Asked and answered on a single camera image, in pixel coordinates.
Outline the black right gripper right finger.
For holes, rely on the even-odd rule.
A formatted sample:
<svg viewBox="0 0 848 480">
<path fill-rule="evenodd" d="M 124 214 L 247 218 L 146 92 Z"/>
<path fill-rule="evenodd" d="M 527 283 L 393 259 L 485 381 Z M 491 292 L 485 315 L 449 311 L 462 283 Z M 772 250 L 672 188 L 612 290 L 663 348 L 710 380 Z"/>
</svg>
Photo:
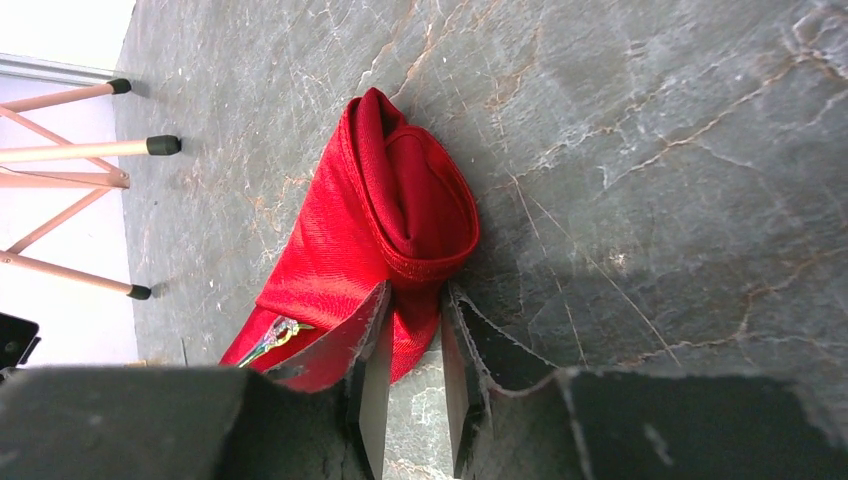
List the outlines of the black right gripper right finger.
<svg viewBox="0 0 848 480">
<path fill-rule="evenodd" d="M 458 479 L 843 479 L 847 443 L 812 392 L 748 372 L 559 368 L 441 294 Z"/>
</svg>

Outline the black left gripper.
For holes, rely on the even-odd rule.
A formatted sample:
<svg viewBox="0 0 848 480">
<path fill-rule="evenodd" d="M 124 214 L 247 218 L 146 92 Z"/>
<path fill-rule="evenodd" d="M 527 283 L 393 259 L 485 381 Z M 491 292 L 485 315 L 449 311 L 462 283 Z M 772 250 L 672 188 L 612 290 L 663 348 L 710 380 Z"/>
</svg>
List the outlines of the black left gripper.
<svg viewBox="0 0 848 480">
<path fill-rule="evenodd" d="M 27 363 L 41 340 L 39 330 L 35 322 L 1 314 L 1 382 Z"/>
</svg>

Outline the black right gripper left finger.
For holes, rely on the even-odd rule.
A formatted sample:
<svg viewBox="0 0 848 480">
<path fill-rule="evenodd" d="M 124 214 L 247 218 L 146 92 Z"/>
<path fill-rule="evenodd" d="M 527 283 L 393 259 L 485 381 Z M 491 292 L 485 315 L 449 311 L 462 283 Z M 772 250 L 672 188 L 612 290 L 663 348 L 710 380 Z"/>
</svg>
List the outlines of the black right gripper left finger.
<svg viewBox="0 0 848 480">
<path fill-rule="evenodd" d="M 378 479 L 392 292 L 264 374 L 21 370 L 1 388 L 5 479 Z"/>
</svg>

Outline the iridescent spoon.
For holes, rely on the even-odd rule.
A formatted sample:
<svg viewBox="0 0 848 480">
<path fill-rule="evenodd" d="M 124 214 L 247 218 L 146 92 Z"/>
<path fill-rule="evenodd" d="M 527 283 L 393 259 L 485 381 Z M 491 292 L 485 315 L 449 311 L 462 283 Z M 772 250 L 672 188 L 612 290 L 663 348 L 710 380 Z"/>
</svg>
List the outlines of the iridescent spoon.
<svg viewBox="0 0 848 480">
<path fill-rule="evenodd" d="M 259 357 L 286 344 L 292 337 L 297 336 L 301 330 L 312 329 L 314 329 L 314 326 L 280 316 L 271 324 L 269 329 L 247 352 L 247 354 L 237 363 L 237 366 L 239 368 L 246 368 Z"/>
</svg>

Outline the red cloth napkin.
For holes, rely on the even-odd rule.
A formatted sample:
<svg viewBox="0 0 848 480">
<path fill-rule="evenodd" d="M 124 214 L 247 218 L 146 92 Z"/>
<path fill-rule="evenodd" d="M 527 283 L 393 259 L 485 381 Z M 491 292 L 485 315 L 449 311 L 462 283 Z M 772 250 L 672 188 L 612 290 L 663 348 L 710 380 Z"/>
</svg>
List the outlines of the red cloth napkin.
<svg viewBox="0 0 848 480">
<path fill-rule="evenodd" d="M 369 89 L 347 105 L 253 311 L 222 356 L 234 365 L 280 319 L 305 325 L 253 361 L 265 372 L 349 320 L 380 282 L 394 297 L 391 374 L 427 351 L 443 284 L 480 239 L 475 200 L 438 140 Z"/>
</svg>

